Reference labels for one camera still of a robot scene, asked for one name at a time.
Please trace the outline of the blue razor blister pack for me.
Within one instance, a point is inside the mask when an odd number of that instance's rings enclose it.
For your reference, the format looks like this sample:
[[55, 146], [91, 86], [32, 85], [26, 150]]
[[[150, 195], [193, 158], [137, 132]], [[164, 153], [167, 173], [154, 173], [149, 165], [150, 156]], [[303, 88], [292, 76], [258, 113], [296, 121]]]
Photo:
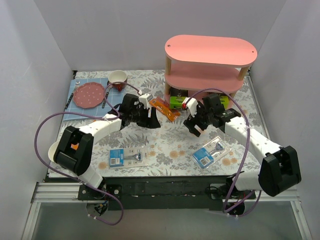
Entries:
[[231, 151], [231, 148], [217, 136], [191, 154], [200, 169], [207, 169]]
[[148, 151], [142, 147], [127, 147], [109, 151], [111, 169], [145, 167], [149, 165]]

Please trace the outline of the black green Gillette razor box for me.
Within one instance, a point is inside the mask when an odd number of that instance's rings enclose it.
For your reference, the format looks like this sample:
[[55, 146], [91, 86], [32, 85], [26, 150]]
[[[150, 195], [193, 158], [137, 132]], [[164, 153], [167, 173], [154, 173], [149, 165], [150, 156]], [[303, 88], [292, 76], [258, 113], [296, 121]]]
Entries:
[[188, 90], [171, 88], [169, 97], [169, 108], [180, 110], [182, 109], [182, 104], [185, 98], [188, 97]]

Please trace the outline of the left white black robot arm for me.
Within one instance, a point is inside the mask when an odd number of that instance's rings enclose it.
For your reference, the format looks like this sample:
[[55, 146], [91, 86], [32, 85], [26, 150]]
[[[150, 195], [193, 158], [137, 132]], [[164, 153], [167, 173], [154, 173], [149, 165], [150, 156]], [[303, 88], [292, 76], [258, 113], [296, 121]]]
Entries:
[[89, 184], [89, 194], [95, 200], [106, 196], [103, 177], [91, 165], [93, 146], [107, 135], [136, 123], [139, 127], [157, 129], [161, 125], [156, 108], [150, 105], [151, 94], [140, 96], [127, 93], [122, 103], [113, 107], [102, 120], [96, 120], [79, 128], [68, 126], [59, 141], [51, 145], [48, 157], [52, 162], [74, 173], [78, 179]]

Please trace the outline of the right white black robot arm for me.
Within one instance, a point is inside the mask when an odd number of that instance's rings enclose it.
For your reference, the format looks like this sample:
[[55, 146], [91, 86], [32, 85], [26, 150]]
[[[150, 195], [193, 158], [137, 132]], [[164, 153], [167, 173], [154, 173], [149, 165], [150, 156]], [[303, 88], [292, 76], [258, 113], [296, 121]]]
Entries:
[[196, 129], [206, 130], [212, 125], [248, 148], [260, 163], [257, 172], [241, 172], [228, 177], [227, 195], [237, 199], [245, 191], [263, 191], [271, 197], [299, 184], [302, 180], [297, 151], [283, 147], [250, 128], [244, 116], [233, 108], [225, 109], [216, 93], [197, 101], [187, 97], [182, 107], [189, 110], [184, 125], [189, 132], [200, 136]]

